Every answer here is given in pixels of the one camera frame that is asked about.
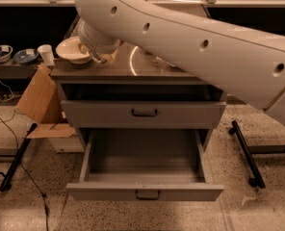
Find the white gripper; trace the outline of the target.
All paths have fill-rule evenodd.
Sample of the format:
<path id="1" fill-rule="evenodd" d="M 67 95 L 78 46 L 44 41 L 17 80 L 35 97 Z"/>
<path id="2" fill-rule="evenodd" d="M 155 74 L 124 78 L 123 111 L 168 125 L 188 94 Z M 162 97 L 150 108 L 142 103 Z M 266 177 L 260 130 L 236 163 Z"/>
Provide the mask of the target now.
<path id="1" fill-rule="evenodd" d="M 82 43 L 79 50 L 83 55 L 91 55 L 98 64 L 112 64 L 117 57 L 120 40 L 108 36 L 81 20 L 78 27 L 78 37 Z"/>

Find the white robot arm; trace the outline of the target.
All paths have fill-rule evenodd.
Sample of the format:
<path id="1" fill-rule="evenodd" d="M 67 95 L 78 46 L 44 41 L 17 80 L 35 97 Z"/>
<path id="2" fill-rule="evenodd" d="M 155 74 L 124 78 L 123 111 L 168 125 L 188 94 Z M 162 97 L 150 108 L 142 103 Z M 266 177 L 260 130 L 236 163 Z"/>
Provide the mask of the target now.
<path id="1" fill-rule="evenodd" d="M 139 46 L 285 125 L 285 37 L 145 0 L 75 0 L 81 41 L 97 53 Z"/>

